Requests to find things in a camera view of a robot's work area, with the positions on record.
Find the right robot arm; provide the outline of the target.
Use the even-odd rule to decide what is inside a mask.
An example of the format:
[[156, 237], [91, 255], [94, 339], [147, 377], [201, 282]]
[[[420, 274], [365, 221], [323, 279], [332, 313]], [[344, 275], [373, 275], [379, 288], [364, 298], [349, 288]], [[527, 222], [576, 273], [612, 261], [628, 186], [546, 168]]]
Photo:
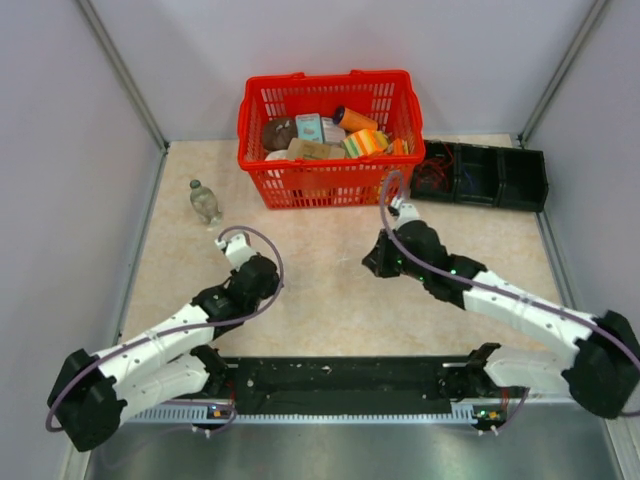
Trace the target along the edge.
[[474, 393], [528, 387], [567, 394], [601, 418], [629, 416], [626, 405], [639, 385], [639, 341], [623, 315], [596, 316], [529, 294], [484, 264], [448, 252], [422, 220], [381, 230], [362, 263], [379, 278], [411, 277], [435, 299], [499, 320], [549, 349], [537, 355], [495, 348], [466, 372]]

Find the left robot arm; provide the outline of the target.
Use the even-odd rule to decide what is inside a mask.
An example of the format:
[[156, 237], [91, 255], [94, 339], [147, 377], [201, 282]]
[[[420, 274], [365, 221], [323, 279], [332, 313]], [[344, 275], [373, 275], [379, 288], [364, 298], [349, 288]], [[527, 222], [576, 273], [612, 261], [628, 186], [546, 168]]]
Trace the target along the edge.
[[220, 394], [227, 374], [209, 343], [266, 310], [283, 277], [281, 261], [253, 254], [156, 327], [93, 354], [70, 353], [47, 399], [47, 430], [65, 433], [79, 452], [91, 451], [148, 408], [183, 395]]

